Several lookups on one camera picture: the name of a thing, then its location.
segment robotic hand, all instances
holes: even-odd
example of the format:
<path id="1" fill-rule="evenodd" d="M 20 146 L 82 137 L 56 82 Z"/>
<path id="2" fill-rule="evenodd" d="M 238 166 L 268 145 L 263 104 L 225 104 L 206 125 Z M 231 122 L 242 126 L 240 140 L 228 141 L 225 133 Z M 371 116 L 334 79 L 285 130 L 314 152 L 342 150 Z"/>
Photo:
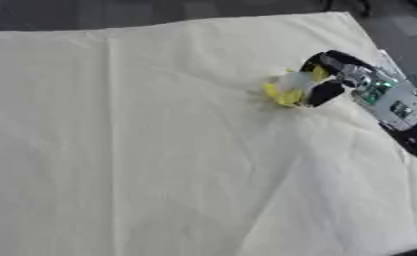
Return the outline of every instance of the robotic hand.
<path id="1" fill-rule="evenodd" d="M 307 95 L 304 104 L 317 107 L 351 88 L 353 99 L 371 113 L 404 148 L 417 156 L 417 88 L 401 74 L 389 74 L 339 51 L 312 56 L 302 72 L 322 68 L 327 78 Z"/>

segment yellow object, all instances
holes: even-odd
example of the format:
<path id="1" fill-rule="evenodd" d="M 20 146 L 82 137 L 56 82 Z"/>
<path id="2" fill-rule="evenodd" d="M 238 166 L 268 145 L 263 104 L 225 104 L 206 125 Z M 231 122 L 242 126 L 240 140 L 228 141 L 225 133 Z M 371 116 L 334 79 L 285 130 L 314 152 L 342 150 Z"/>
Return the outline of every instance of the yellow object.
<path id="1" fill-rule="evenodd" d="M 312 79 L 314 80 L 314 82 L 320 82 L 328 77 L 328 71 L 326 71 L 321 66 L 315 66 L 314 70 L 312 70 Z"/>
<path id="2" fill-rule="evenodd" d="M 264 85 L 264 92 L 279 105 L 295 107 L 304 99 L 304 92 L 301 89 L 292 88 L 280 92 L 275 84 L 267 83 Z"/>
<path id="3" fill-rule="evenodd" d="M 286 69 L 286 72 L 294 72 L 291 69 Z M 312 71 L 312 79 L 314 82 L 320 82 L 329 77 L 328 72 L 321 66 L 316 66 Z M 292 88 L 280 92 L 278 86 L 274 83 L 267 83 L 264 85 L 264 92 L 273 99 L 276 103 L 286 107 L 295 107 L 301 105 L 305 98 L 305 93 L 302 89 Z"/>

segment gray floor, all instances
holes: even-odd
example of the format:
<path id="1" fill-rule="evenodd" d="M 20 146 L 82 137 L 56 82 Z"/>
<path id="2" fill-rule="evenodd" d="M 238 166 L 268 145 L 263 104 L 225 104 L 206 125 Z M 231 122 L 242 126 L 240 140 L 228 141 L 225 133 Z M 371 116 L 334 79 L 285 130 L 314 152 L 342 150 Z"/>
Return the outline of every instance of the gray floor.
<path id="1" fill-rule="evenodd" d="M 336 0 L 333 10 L 351 11 L 380 48 L 417 76 L 417 10 L 405 0 L 370 1 L 370 18 L 359 17 L 353 0 Z M 0 0 L 0 30 L 97 29 L 320 10 L 320 0 Z"/>

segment wrinkled fabric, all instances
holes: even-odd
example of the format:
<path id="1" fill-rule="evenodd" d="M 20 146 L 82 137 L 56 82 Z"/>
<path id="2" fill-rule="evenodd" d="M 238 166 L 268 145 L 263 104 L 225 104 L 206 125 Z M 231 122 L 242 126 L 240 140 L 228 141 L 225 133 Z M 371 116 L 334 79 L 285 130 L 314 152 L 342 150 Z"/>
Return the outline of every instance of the wrinkled fabric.
<path id="1" fill-rule="evenodd" d="M 0 255 L 387 255 L 417 247 L 417 159 L 341 96 L 264 81 L 336 49 L 345 13 L 0 32 Z"/>

